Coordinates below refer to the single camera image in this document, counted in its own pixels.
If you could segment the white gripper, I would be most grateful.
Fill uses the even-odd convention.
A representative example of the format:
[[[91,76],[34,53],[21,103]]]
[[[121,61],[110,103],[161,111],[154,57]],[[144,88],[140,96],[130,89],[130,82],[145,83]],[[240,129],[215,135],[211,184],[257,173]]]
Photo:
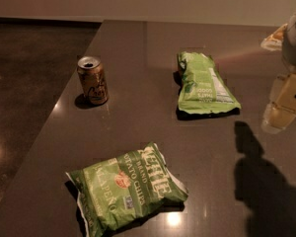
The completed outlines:
[[[260,46],[269,51],[282,50],[284,59],[296,67],[296,13],[288,24],[266,37]],[[296,72],[279,74],[272,85],[261,128],[277,134],[296,119]]]

